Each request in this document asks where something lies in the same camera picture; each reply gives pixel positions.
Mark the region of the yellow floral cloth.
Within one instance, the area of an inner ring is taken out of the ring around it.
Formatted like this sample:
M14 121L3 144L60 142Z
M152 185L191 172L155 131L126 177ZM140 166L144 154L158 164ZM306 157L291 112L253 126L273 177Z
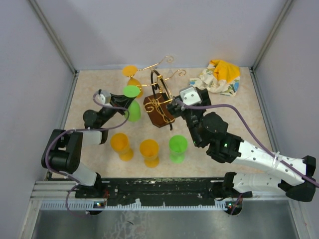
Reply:
M239 66L221 59L213 59L197 77L189 79L189 84L214 94L233 97L237 94L240 77Z

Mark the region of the yellow goblet front left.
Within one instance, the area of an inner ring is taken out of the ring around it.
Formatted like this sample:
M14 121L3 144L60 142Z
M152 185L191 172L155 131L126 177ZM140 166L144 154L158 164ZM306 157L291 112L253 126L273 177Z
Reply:
M134 152L130 147L128 137L124 133L114 134L111 137L110 145L122 161L130 161L133 159Z

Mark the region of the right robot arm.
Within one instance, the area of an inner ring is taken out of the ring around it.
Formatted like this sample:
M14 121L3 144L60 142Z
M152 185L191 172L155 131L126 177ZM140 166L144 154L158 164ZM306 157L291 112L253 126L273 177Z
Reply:
M212 105L209 93L194 86L180 90L167 105L174 117L182 117L190 132L194 146L206 148L206 154L219 163L234 163L261 170L261 174L229 172L224 176L223 193L228 197L250 192L283 193L300 202L312 201L318 183L313 178L316 159L312 156L293 158L268 150L256 136L257 145L228 133L228 123L217 113L207 109L231 108L232 105Z

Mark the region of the clear wine glass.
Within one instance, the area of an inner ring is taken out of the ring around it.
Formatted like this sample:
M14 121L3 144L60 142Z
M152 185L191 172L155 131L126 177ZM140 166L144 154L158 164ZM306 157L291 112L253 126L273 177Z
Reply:
M166 77L170 77L171 75L173 75L173 65L175 62L175 58L176 56L174 54L169 54L166 56L166 64L167 64L167 68L168 68L168 72Z

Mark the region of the yellow plastic goblet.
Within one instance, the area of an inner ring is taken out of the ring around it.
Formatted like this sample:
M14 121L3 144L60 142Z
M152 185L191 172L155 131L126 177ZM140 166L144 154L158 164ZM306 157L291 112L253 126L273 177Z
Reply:
M135 74L137 71L138 68L135 65L127 65L122 69L122 74L126 77L129 77L127 85L133 85L139 88L140 93L137 95L137 98L140 98L143 95L143 88L139 80L135 79Z

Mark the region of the yellow goblet front middle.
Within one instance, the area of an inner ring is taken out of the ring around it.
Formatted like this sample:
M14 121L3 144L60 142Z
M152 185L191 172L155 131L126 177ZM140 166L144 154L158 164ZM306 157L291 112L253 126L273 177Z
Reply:
M153 139L144 140L140 144L140 153L144 159L144 164L148 168L155 168L159 164L159 145Z

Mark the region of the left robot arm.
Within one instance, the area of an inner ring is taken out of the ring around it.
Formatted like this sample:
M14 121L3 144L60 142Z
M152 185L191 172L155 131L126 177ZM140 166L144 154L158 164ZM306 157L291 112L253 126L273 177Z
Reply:
M83 129L53 130L41 158L42 167L86 186L86 192L94 198L101 196L104 186L98 182L98 173L81 163L82 148L104 144L109 130L121 127L128 121L129 106L134 100L134 96L96 91L93 101L101 109L84 112Z

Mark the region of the green goblet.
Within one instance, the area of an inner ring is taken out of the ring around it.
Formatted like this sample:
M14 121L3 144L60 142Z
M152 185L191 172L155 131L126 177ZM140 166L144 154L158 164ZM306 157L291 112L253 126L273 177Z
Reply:
M185 159L188 143L184 136L174 135L169 140L169 158L173 163L180 164Z
M136 122L141 118L141 109L139 103L135 100L135 98L140 94L140 89L134 85L125 86L123 89L123 93L130 100L133 100L129 107L129 119L128 121Z

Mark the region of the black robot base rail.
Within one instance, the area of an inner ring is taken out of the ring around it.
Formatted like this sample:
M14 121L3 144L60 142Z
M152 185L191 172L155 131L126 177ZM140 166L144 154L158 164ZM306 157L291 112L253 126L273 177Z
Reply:
M233 184L222 177L102 178L94 186L79 185L77 199L102 198L107 206L213 206L216 199L237 198Z

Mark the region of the green goblet front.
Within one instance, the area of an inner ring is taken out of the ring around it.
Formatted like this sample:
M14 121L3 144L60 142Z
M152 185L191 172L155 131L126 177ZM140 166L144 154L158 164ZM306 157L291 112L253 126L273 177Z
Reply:
M173 163L180 164L185 159L188 143L184 136L174 135L169 140L169 158Z

